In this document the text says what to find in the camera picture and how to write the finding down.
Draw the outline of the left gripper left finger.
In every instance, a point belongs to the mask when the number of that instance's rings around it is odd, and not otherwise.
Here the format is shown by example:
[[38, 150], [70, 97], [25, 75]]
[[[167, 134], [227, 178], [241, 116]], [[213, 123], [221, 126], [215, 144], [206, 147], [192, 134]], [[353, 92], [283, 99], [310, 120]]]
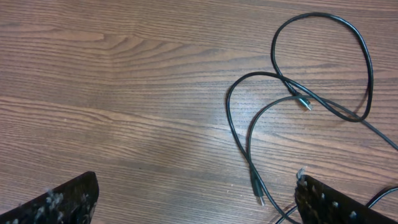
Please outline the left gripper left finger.
[[90, 224], [98, 197], [96, 174], [88, 171], [1, 214], [1, 223]]

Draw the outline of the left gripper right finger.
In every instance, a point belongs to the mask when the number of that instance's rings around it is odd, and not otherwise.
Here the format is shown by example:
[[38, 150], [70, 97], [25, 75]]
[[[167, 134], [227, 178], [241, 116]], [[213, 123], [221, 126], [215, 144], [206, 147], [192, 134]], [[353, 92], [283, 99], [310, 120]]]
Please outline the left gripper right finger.
[[295, 202], [304, 224], [397, 224], [371, 209], [396, 190], [396, 187], [383, 189], [363, 205], [309, 175], [302, 175], [295, 188]]

